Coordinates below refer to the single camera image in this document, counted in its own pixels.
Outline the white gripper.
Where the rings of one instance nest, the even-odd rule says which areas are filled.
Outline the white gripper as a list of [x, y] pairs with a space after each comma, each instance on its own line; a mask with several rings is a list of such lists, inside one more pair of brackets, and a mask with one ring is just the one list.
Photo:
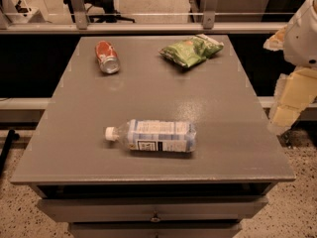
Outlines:
[[316, 0], [305, 0], [287, 27], [283, 26], [265, 40], [264, 48], [274, 52], [283, 50], [285, 60], [298, 65], [290, 75], [279, 76], [268, 114], [268, 129], [281, 135], [317, 97]]

